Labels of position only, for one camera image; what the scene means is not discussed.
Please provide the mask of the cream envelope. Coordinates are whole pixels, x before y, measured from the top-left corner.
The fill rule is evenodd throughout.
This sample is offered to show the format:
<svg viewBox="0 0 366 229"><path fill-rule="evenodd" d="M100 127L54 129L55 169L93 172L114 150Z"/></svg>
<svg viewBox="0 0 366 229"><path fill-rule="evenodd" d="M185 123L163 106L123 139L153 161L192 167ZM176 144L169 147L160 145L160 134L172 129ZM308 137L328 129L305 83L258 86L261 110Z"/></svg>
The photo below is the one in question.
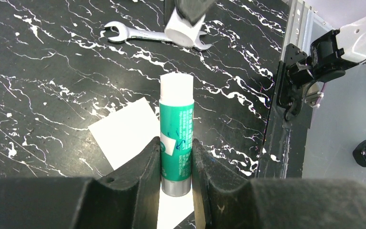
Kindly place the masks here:
<svg viewBox="0 0 366 229"><path fill-rule="evenodd" d="M88 129L114 170L132 160L160 134L159 120L144 97L110 113ZM179 198L161 192L157 227L173 229L192 212L192 192Z"/></svg>

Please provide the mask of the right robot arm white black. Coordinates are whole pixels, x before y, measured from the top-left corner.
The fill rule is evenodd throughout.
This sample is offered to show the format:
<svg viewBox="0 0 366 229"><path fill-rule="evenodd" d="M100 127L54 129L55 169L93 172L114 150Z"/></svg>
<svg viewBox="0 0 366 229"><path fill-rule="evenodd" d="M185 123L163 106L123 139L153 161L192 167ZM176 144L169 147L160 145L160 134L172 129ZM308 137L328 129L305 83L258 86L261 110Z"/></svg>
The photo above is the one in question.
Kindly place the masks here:
<svg viewBox="0 0 366 229"><path fill-rule="evenodd" d="M163 4L167 38L183 47L199 43L201 26L213 0L166 0ZM299 89L307 83L328 82L366 60L366 16L314 40L310 54L289 64L280 88Z"/></svg>

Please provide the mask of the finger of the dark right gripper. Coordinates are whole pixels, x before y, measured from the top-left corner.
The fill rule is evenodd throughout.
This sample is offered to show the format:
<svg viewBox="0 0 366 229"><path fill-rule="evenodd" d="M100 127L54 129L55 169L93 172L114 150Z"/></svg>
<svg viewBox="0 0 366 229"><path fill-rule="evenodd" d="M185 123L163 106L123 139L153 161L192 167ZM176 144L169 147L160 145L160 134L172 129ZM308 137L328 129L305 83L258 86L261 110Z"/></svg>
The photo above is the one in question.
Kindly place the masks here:
<svg viewBox="0 0 366 229"><path fill-rule="evenodd" d="M195 25L216 0L176 0L176 10L181 18Z"/></svg>

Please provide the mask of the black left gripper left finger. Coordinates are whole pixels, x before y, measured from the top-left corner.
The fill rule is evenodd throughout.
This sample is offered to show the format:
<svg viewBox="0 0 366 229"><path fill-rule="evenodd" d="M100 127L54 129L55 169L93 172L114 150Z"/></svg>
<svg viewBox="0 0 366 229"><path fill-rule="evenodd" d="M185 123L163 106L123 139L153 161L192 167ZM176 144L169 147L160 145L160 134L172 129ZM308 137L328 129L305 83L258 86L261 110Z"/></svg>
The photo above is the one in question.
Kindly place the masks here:
<svg viewBox="0 0 366 229"><path fill-rule="evenodd" d="M154 229L160 181L158 137L100 179L0 178L0 229Z"/></svg>

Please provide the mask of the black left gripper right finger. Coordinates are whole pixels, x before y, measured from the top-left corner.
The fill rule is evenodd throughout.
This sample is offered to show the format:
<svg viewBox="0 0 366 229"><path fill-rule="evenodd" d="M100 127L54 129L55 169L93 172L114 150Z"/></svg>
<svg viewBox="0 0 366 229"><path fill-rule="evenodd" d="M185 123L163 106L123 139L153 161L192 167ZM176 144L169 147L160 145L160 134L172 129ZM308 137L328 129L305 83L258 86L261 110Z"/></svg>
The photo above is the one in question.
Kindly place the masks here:
<svg viewBox="0 0 366 229"><path fill-rule="evenodd" d="M198 229L366 229L366 187L344 179L246 179L192 143Z"/></svg>

